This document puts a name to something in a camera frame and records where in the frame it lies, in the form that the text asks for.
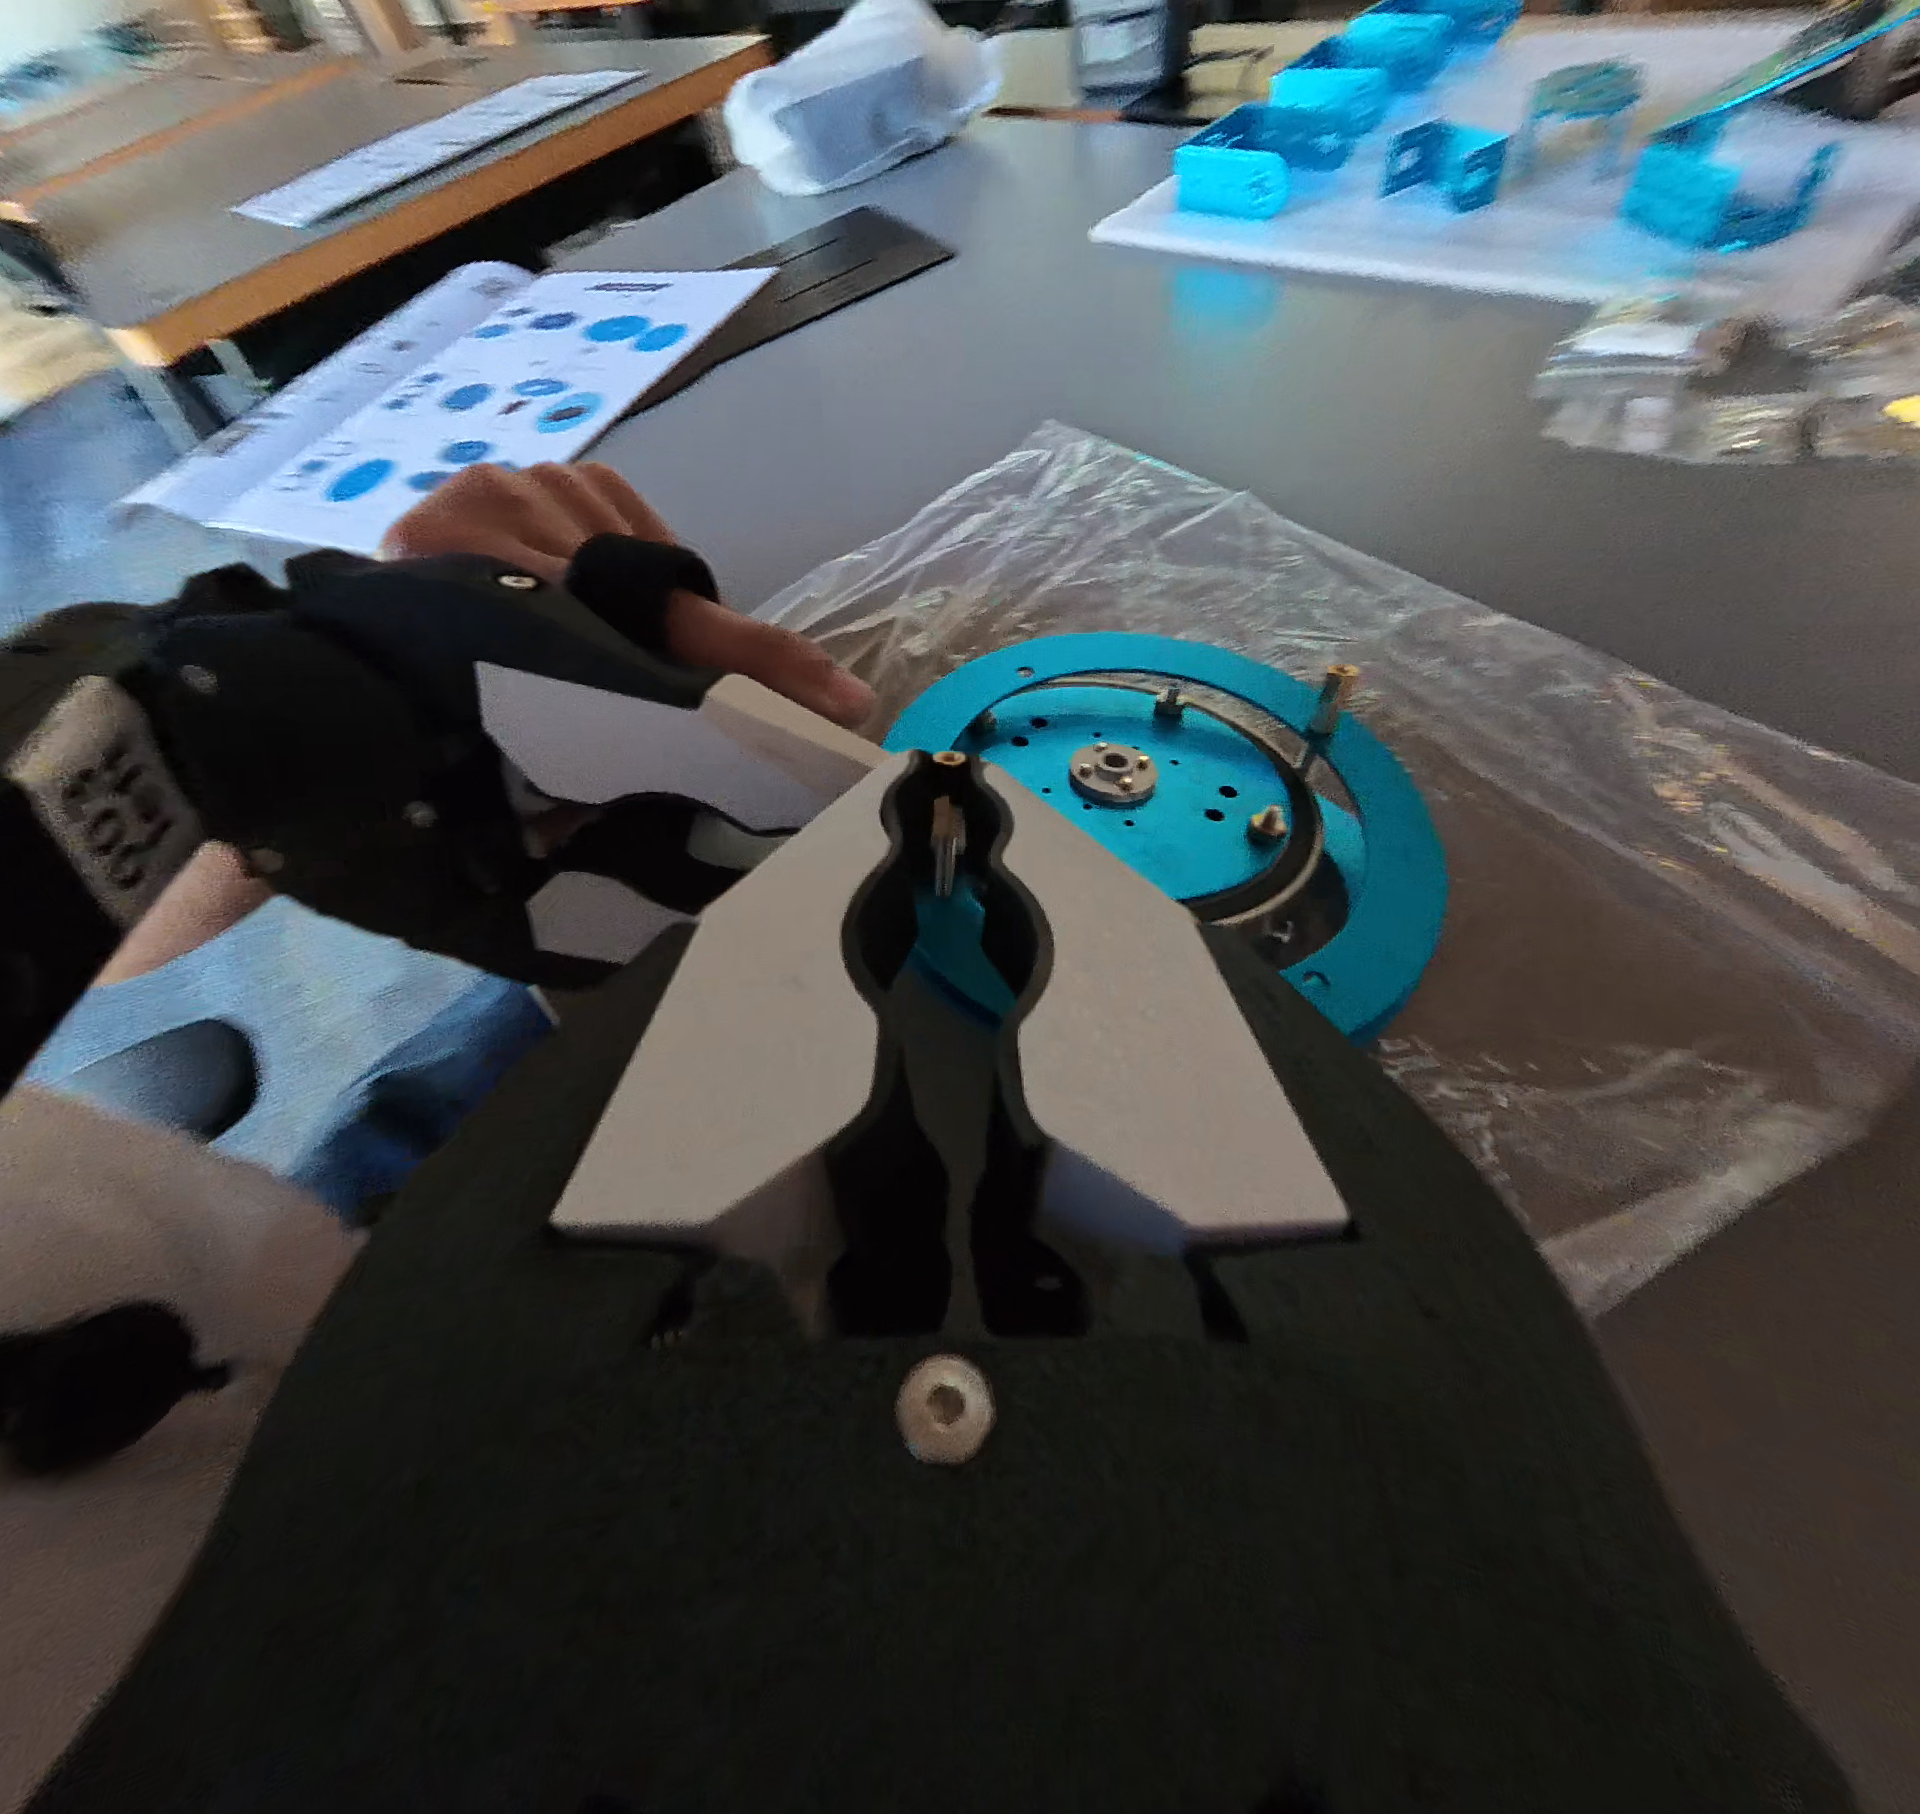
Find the wood-edged side table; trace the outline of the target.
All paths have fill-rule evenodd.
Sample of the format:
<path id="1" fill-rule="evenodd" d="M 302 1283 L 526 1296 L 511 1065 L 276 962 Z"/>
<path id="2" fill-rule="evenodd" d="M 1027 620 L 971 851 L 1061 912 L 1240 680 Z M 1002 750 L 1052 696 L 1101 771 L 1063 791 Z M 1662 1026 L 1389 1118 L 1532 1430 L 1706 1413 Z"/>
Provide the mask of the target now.
<path id="1" fill-rule="evenodd" d="M 115 349 L 165 369 L 697 124 L 737 80 L 770 62 L 765 36 L 725 34 L 457 51 L 445 57 L 445 77 L 394 65 L 343 68 L 41 197 L 26 233 L 49 247 L 79 310 Z M 620 75 L 620 88 L 340 217 L 285 228 L 238 211 L 343 153 L 518 82 L 607 71 Z"/>

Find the printed instruction sheet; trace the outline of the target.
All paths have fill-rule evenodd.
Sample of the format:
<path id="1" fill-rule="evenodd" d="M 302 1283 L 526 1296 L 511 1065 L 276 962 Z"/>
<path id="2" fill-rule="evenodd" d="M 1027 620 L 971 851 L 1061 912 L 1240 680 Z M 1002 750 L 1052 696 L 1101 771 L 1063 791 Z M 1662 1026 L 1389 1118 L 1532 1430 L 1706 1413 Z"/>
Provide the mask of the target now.
<path id="1" fill-rule="evenodd" d="M 770 266 L 464 266 L 115 507 L 285 549 L 376 554 L 450 478 L 574 457 L 772 281 Z"/>

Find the long white paper sheet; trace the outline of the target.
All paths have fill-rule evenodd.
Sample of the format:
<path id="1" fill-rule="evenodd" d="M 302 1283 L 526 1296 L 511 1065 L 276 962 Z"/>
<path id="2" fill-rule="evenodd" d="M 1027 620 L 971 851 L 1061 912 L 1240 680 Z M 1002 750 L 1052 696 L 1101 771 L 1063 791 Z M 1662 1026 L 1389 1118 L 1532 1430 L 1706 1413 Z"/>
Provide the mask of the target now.
<path id="1" fill-rule="evenodd" d="M 588 101 L 620 93 L 647 75 L 646 66 L 533 75 L 472 98 L 432 122 L 420 122 L 343 153 L 320 170 L 308 170 L 274 190 L 231 205 L 230 213 L 277 228 L 305 229 L 391 194 L 430 171 L 500 147 Z"/>

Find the person's beige shirt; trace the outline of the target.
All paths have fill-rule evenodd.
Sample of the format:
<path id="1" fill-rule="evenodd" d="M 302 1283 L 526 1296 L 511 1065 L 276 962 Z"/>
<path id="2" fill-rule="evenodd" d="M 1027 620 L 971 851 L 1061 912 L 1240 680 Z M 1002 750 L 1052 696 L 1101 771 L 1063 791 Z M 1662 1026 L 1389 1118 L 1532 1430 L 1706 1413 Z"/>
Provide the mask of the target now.
<path id="1" fill-rule="evenodd" d="M 1 1330 L 157 1304 L 228 1382 L 93 1465 L 1 1474 L 1 1806 L 122 1678 L 365 1235 L 263 1167 L 38 1084 L 3 1100 Z"/>

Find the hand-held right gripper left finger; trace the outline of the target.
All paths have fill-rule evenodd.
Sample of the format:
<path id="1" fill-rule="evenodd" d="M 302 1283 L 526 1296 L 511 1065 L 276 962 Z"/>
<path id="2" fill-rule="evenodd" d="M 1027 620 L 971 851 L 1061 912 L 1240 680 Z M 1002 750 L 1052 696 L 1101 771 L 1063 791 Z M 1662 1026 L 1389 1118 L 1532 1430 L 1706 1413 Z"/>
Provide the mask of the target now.
<path id="1" fill-rule="evenodd" d="M 888 756 L 708 907 L 553 1235 L 754 1263 L 811 1328 L 937 1328 L 939 1168 L 884 1033 L 937 795 Z"/>

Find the clear plastic bag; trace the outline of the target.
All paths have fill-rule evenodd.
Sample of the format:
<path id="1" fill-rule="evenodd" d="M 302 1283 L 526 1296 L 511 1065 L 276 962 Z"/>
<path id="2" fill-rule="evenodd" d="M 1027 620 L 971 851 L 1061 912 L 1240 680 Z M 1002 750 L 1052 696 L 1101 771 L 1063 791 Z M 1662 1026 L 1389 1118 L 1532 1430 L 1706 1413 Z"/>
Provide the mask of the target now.
<path id="1" fill-rule="evenodd" d="M 1072 632 L 1360 672 L 1450 872 L 1389 1074 L 1589 1316 L 1863 1135 L 1915 1074 L 1915 788 L 1259 504 L 1046 422 L 759 616 L 895 719 Z"/>

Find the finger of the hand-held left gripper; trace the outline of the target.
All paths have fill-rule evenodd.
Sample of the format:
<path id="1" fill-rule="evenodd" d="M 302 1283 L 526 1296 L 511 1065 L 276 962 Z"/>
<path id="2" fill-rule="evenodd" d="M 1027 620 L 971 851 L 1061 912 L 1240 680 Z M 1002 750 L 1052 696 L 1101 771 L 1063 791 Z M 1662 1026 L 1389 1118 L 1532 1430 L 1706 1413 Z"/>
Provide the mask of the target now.
<path id="1" fill-rule="evenodd" d="M 479 665 L 483 727 L 504 759 L 555 801 L 610 806 L 671 796 L 755 833 L 804 828 L 888 754 L 746 676 L 697 707 Z"/>
<path id="2" fill-rule="evenodd" d="M 612 875 L 580 870 L 549 875 L 526 901 L 537 951 L 595 964 L 628 964 L 661 933 L 700 915 L 700 910 L 661 907 Z"/>

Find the pile of clear hardware bags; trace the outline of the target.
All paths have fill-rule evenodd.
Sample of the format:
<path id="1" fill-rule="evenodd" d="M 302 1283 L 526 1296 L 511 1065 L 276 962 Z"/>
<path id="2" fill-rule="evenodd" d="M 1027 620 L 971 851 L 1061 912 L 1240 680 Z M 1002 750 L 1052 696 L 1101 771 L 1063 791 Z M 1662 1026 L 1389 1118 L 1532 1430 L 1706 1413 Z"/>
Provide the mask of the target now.
<path id="1" fill-rule="evenodd" d="M 1777 319 L 1728 291 L 1599 303 L 1538 368 L 1541 432 L 1576 452 L 1690 466 L 1915 466 L 1915 303 L 1872 291 Z"/>

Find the black flat plate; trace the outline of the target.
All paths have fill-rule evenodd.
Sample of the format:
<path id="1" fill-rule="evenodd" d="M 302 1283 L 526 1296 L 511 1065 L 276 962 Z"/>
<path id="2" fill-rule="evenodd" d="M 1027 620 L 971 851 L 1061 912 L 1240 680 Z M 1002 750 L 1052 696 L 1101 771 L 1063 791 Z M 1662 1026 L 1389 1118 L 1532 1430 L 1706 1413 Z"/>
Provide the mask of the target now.
<path id="1" fill-rule="evenodd" d="M 954 249 L 874 205 L 830 217 L 728 263 L 770 279 L 631 413 L 655 410 L 717 368 L 946 266 Z"/>

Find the white wrapped package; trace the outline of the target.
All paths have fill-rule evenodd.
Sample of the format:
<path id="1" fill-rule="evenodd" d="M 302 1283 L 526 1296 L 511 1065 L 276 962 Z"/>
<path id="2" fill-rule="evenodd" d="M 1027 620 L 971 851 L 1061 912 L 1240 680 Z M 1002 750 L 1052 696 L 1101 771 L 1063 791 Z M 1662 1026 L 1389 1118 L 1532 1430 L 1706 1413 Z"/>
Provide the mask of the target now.
<path id="1" fill-rule="evenodd" d="M 992 40 L 926 0 L 858 0 L 722 108 L 733 159 L 785 197 L 863 186 L 945 147 L 1002 93 Z"/>

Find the white flat tray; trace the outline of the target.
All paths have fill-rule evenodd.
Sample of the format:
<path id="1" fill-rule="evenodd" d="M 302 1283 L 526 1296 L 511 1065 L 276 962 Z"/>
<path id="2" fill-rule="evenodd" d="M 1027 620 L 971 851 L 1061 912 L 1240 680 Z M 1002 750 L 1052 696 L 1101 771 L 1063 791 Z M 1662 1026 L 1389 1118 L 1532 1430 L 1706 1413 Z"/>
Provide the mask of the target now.
<path id="1" fill-rule="evenodd" d="M 1836 310 L 1915 228 L 1917 101 L 1878 122 L 1835 122 L 1793 106 L 1752 106 L 1717 154 L 1740 170 L 1740 193 L 1781 200 L 1817 147 L 1836 170 L 1804 228 L 1750 251 L 1714 253 L 1657 238 L 1619 215 L 1637 147 L 1599 170 L 1596 136 L 1554 122 L 1538 167 L 1507 180 L 1496 200 L 1453 213 L 1428 186 L 1381 194 L 1389 138 L 1434 114 L 1494 133 L 1518 127 L 1532 85 L 1556 68 L 1620 59 L 1641 68 L 1631 131 L 1687 104 L 1804 26 L 1802 12 L 1691 12 L 1586 18 L 1524 17 L 1494 51 L 1452 65 L 1434 85 L 1397 102 L 1334 171 L 1298 171 L 1268 219 L 1183 213 L 1171 180 L 1091 228 L 1091 241 L 1235 266 L 1356 274 L 1455 291 L 1596 303 L 1657 283 L 1700 276 L 1743 291 L 1764 313 Z"/>

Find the set of blue metal parts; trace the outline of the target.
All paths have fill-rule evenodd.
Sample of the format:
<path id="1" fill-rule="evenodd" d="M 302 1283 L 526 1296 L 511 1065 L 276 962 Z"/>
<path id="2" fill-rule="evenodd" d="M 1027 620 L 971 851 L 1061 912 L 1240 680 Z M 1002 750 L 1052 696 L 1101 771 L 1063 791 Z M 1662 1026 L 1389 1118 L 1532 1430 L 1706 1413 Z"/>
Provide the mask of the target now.
<path id="1" fill-rule="evenodd" d="M 1181 213 L 1264 222 L 1279 217 L 1296 174 L 1345 167 L 1387 111 L 1433 88 L 1470 54 L 1494 51 L 1522 0 L 1381 0 L 1285 65 L 1266 97 L 1205 126 L 1171 159 Z M 1591 122 L 1600 160 L 1619 165 L 1629 114 L 1644 97 L 1631 61 L 1573 62 L 1534 82 L 1517 131 L 1427 117 L 1387 138 L 1378 194 L 1428 193 L 1453 215 L 1489 208 L 1541 156 L 1549 122 Z M 1664 243 L 1712 253 L 1781 243 L 1813 215 L 1838 167 L 1836 141 L 1811 156 L 1787 194 L 1758 194 L 1722 153 L 1735 108 L 1758 85 L 1650 133 L 1626 183 L 1619 215 Z"/>

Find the dark box with pale label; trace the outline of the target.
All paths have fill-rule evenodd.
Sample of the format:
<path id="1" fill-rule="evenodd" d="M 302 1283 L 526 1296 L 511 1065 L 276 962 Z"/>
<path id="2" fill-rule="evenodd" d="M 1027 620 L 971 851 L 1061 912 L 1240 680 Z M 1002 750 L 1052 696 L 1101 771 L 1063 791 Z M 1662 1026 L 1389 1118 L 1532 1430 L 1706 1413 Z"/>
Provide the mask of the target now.
<path id="1" fill-rule="evenodd" d="M 1070 59 L 1085 98 L 1142 98 L 1188 66 L 1195 0 L 1066 0 Z"/>

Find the person's left hand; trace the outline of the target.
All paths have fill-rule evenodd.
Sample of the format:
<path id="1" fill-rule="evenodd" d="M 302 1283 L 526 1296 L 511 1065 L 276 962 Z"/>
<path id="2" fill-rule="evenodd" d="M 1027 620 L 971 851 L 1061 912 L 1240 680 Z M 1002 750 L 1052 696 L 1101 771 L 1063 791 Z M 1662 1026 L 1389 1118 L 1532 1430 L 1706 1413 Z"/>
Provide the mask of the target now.
<path id="1" fill-rule="evenodd" d="M 599 461 L 468 466 L 402 515 L 388 561 L 487 558 L 560 586 L 643 649 L 689 671 L 743 676 L 846 727 L 874 694 L 804 637 L 731 611 L 705 563 Z"/>

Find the blue round metal turntable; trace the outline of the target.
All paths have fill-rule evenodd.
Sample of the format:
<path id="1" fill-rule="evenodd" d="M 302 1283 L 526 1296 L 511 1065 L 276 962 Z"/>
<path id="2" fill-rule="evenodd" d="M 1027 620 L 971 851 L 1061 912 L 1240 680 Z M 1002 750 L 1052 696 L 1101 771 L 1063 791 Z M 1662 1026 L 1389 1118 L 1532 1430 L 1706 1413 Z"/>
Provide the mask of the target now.
<path id="1" fill-rule="evenodd" d="M 1165 685 L 1178 726 L 1153 719 Z M 1448 870 L 1428 806 L 1345 713 L 1304 740 L 1319 684 L 1197 642 L 1123 632 L 995 649 L 888 726 L 889 750 L 964 750 L 1015 777 L 1187 912 L 1240 933 L 1333 1029 L 1368 1045 L 1434 956 Z M 1287 809 L 1279 846 L 1245 836 Z"/>

